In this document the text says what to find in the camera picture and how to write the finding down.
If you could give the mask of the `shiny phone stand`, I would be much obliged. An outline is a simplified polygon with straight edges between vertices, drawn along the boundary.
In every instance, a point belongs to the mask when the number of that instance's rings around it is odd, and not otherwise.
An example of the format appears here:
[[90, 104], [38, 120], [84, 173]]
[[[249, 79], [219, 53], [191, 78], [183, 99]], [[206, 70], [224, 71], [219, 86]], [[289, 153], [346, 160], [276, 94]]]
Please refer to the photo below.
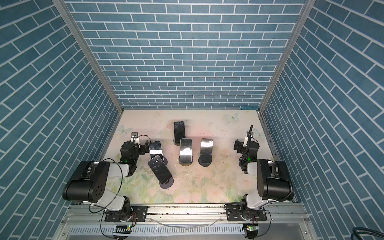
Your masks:
[[149, 150], [150, 150], [151, 159], [153, 159], [156, 156], [159, 156], [161, 158], [161, 160], [164, 161], [161, 141], [151, 142], [149, 144]]
[[205, 161], [212, 161], [213, 155], [213, 143], [212, 139], [202, 139], [201, 140], [201, 151], [199, 159]]
[[191, 139], [187, 139], [185, 142], [181, 143], [179, 162], [182, 162], [182, 163], [193, 162]]

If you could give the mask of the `black phone stand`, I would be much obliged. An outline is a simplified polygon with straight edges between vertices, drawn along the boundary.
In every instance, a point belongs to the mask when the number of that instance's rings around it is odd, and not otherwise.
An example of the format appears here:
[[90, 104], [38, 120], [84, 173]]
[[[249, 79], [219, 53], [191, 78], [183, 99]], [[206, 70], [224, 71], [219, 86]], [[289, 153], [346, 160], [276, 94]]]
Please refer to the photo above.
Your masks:
[[174, 122], [174, 139], [186, 138], [185, 122]]
[[148, 165], [161, 184], [166, 184], [172, 178], [172, 174], [160, 156], [150, 159]]

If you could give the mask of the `black phone back stand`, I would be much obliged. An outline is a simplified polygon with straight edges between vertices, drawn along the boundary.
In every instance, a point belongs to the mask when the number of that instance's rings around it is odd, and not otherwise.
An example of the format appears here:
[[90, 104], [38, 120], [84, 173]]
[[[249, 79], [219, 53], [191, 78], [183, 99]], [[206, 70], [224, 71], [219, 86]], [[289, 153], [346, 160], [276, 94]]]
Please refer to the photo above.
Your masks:
[[186, 138], [185, 122], [174, 122], [174, 139]]

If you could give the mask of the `grey phone stand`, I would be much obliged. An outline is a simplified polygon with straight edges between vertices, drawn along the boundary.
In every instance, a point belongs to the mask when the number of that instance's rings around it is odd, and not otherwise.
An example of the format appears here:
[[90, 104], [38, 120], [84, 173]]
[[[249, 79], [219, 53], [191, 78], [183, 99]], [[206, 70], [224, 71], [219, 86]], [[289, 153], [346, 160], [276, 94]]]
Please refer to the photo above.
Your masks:
[[198, 160], [199, 164], [203, 167], [208, 167], [211, 165], [212, 161], [205, 161], [205, 160], [202, 160], [202, 159], [199, 159]]
[[170, 178], [166, 183], [159, 183], [162, 189], [169, 189], [174, 184], [174, 178]]

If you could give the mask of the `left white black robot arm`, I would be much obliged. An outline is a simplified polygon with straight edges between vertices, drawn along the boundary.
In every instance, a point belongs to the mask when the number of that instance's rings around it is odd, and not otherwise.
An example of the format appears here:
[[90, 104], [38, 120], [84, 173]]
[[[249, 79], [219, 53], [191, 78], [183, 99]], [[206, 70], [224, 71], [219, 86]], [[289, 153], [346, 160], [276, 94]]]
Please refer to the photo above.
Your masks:
[[90, 212], [103, 212], [105, 222], [144, 222], [148, 207], [131, 206], [130, 199], [120, 195], [120, 190], [124, 178], [131, 177], [137, 169], [139, 156], [150, 152], [150, 143], [141, 145], [138, 137], [123, 143], [119, 162], [111, 158], [80, 162], [64, 187], [63, 199], [94, 204], [100, 209]]

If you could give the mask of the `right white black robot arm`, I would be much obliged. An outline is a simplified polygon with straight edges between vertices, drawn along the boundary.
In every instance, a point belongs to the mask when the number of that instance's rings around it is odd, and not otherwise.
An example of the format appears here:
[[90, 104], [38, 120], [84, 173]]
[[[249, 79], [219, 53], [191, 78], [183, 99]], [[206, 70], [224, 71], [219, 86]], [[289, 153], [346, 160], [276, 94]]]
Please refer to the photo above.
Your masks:
[[244, 195], [240, 203], [240, 215], [246, 221], [256, 219], [268, 204], [291, 201], [294, 198], [287, 164], [283, 161], [257, 158], [259, 147], [257, 141], [249, 139], [243, 142], [235, 140], [234, 143], [234, 150], [241, 154], [241, 170], [257, 177], [257, 191]]

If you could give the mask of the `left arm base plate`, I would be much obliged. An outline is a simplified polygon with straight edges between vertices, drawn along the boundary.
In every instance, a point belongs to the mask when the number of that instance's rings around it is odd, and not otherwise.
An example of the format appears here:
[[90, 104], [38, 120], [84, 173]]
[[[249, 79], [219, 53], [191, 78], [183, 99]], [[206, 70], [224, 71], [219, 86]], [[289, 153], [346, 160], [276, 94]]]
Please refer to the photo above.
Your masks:
[[126, 211], [106, 211], [106, 223], [144, 222], [148, 213], [148, 206], [131, 206]]

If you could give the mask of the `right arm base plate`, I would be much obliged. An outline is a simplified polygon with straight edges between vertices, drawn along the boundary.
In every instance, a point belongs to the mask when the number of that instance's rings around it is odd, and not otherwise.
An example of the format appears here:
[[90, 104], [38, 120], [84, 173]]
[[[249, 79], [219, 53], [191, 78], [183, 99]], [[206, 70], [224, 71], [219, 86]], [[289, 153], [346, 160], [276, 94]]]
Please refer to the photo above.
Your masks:
[[227, 214], [227, 221], [239, 222], [239, 221], [266, 221], [267, 216], [265, 211], [252, 210], [241, 203], [226, 203], [224, 204], [224, 210]]

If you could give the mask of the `aluminium mounting rail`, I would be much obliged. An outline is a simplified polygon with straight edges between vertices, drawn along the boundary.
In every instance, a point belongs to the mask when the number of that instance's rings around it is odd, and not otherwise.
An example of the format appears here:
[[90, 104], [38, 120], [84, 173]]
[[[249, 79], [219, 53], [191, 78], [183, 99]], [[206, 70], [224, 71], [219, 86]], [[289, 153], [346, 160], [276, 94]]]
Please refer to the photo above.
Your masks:
[[[127, 223], [134, 224], [210, 224], [214, 221], [228, 223], [244, 223], [245, 219], [235, 214], [239, 210], [235, 206], [224, 207], [224, 204], [133, 204], [134, 219]], [[101, 213], [91, 213], [88, 205], [71, 205], [66, 213], [63, 224], [96, 225], [104, 223]], [[272, 203], [266, 205], [255, 223], [309, 223], [310, 218], [299, 203]]]

